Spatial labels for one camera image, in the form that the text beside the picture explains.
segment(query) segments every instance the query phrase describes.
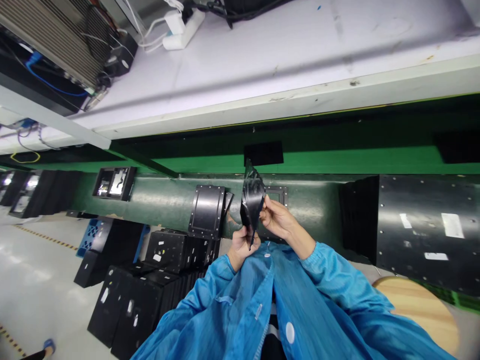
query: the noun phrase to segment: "white button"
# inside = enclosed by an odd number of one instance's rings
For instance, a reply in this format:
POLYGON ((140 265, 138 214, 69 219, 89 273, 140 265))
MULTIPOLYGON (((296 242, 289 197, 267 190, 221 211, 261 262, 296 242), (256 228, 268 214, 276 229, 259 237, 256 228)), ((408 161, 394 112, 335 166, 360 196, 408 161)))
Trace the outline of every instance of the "white button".
POLYGON ((293 344, 295 341, 295 329, 291 322, 287 322, 285 332, 286 339, 290 344, 293 344))

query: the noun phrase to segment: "heat sink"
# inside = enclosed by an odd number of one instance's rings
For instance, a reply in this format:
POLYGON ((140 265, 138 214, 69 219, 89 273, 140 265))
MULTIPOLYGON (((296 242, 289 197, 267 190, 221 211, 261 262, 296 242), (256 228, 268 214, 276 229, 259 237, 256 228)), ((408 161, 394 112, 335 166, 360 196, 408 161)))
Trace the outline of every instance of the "heat sink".
POLYGON ((2 0, 0 24, 73 79, 96 88, 110 52, 111 29, 89 1, 2 0), (87 21, 88 34, 108 44, 83 35, 87 21))

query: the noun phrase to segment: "blue plastic pallet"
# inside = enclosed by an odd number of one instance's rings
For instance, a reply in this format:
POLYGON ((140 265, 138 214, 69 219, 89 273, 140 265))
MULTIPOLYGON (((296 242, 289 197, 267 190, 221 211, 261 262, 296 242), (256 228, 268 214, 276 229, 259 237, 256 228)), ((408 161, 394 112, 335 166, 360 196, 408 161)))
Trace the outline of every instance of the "blue plastic pallet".
MULTIPOLYGON (((98 219, 91 219, 90 222, 88 223, 88 226, 85 230, 85 234, 83 234, 83 238, 81 239, 80 246, 78 247, 78 250, 76 251, 76 254, 75 254, 79 258, 83 258, 85 256, 85 253, 92 248, 92 243, 94 242, 95 236, 97 236, 97 233, 99 232, 98 222, 99 222, 98 219)), ((149 232, 150 232, 150 226, 143 225, 143 230, 140 235, 140 241, 138 242, 135 258, 133 259, 134 263, 136 263, 139 258, 140 249, 142 248, 142 244, 144 242, 144 236, 149 232)))

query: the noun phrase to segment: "blue cable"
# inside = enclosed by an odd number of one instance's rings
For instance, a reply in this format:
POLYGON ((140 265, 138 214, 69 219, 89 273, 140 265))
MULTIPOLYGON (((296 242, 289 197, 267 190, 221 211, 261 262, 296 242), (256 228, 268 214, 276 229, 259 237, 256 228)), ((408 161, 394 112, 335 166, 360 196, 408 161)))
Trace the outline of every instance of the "blue cable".
POLYGON ((55 89, 57 90, 59 93, 62 93, 62 94, 65 94, 65 95, 70 95, 70 96, 75 96, 75 97, 83 97, 85 95, 88 95, 89 93, 84 91, 83 93, 80 93, 80 94, 72 94, 70 92, 66 92, 66 91, 63 91, 63 90, 60 90, 59 88, 56 88, 55 86, 53 86, 51 83, 49 83, 48 81, 46 81, 45 79, 41 78, 40 76, 38 76, 36 73, 34 73, 34 71, 30 68, 33 64, 37 63, 40 59, 42 58, 42 54, 39 53, 38 51, 35 51, 31 56, 30 56, 30 59, 25 63, 25 67, 28 69, 28 71, 34 76, 36 77, 37 79, 43 81, 45 84, 47 84, 49 87, 51 87, 52 89, 55 89))

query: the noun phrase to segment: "jacket sleeve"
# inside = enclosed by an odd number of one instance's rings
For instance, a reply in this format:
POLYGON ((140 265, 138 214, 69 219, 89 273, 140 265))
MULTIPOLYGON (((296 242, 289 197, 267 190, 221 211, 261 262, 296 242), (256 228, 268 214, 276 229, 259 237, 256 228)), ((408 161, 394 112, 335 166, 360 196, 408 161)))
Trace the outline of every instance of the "jacket sleeve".
POLYGON ((301 265, 317 289, 351 318, 367 345, 387 359, 454 359, 331 247, 317 243, 301 265))
POLYGON ((215 260, 208 267, 205 277, 195 282, 193 289, 178 306, 162 316, 155 331, 140 346, 131 360, 165 359, 185 325, 209 306, 232 281, 235 274, 227 255, 215 260))

